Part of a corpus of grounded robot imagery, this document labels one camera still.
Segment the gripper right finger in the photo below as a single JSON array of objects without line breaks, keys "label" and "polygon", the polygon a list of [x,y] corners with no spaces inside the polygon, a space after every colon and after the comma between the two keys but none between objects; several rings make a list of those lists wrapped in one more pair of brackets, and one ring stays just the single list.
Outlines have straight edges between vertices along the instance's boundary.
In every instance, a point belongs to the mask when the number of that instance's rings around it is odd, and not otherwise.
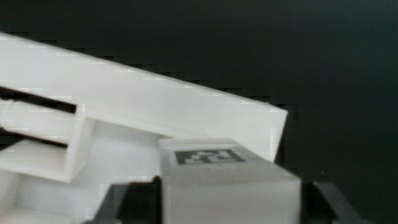
[{"label": "gripper right finger", "polygon": [[300,224],[375,224],[361,217],[332,182],[302,184]]}]

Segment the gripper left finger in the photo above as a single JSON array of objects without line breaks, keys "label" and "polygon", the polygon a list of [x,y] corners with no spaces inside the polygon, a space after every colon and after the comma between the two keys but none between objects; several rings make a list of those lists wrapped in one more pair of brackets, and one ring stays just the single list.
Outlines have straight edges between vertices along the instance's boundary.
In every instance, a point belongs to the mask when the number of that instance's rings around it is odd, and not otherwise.
[{"label": "gripper left finger", "polygon": [[110,186],[94,218],[84,224],[164,224],[160,177]]}]

